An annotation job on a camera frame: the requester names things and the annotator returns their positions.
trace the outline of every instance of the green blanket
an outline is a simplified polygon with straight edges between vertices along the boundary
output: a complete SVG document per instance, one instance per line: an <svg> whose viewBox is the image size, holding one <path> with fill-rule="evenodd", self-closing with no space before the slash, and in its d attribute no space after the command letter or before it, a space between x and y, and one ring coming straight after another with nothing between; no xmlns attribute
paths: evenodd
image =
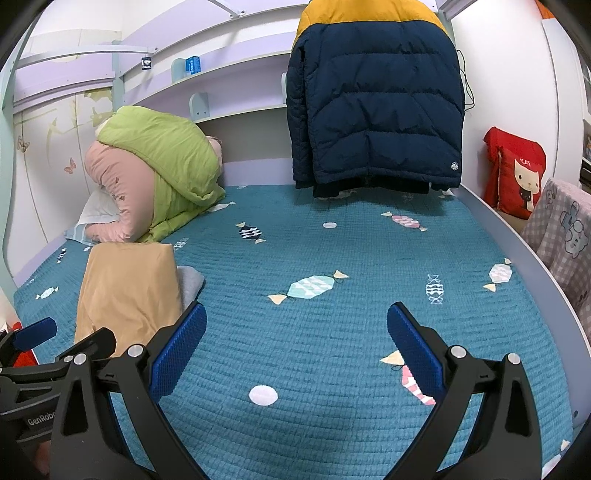
<svg viewBox="0 0 591 480"><path fill-rule="evenodd" d="M186 118L123 106L97 140L137 155L155 171L154 217L139 242L162 240L225 195L217 184L220 168L212 146Z"/></svg>

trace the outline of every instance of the blue box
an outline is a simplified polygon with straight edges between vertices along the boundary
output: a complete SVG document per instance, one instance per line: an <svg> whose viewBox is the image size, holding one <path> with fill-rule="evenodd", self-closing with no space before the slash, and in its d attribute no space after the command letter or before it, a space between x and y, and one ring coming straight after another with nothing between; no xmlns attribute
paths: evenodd
<svg viewBox="0 0 591 480"><path fill-rule="evenodd" d="M185 60L185 68L191 75L199 73L201 71L201 60L199 57L191 57Z"/></svg>

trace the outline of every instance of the jacket sleeve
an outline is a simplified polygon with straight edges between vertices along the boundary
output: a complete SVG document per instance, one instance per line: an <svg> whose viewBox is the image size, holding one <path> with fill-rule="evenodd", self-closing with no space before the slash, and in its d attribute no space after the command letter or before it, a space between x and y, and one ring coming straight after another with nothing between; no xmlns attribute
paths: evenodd
<svg viewBox="0 0 591 480"><path fill-rule="evenodd" d="M302 37L296 42L285 76L287 125L290 130L291 158L296 188L307 188L314 184L304 81L304 42Z"/></svg>

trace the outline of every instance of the blue gripper pad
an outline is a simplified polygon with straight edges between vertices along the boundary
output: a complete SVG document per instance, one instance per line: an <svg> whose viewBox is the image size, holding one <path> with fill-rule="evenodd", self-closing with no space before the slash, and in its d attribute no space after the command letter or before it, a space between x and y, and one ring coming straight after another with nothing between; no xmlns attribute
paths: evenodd
<svg viewBox="0 0 591 480"><path fill-rule="evenodd" d="M446 393L443 367L406 314L396 305L388 310L388 333L400 350L421 391L439 402Z"/></svg>
<svg viewBox="0 0 591 480"><path fill-rule="evenodd" d="M207 328L205 307L197 303L152 365L150 397L170 395Z"/></svg>
<svg viewBox="0 0 591 480"><path fill-rule="evenodd" d="M57 325L54 319L46 317L28 327L14 332L12 346L21 352L28 352L43 342L54 338L57 333Z"/></svg>

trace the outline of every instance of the white dot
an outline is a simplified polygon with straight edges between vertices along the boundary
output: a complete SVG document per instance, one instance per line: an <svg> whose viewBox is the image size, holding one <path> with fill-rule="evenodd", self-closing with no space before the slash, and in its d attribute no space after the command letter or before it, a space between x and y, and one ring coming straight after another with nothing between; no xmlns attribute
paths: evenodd
<svg viewBox="0 0 591 480"><path fill-rule="evenodd" d="M266 385L257 385L256 387L253 387L248 396L253 403L263 407L268 407L269 405L274 404L279 398L276 390L267 387Z"/></svg>

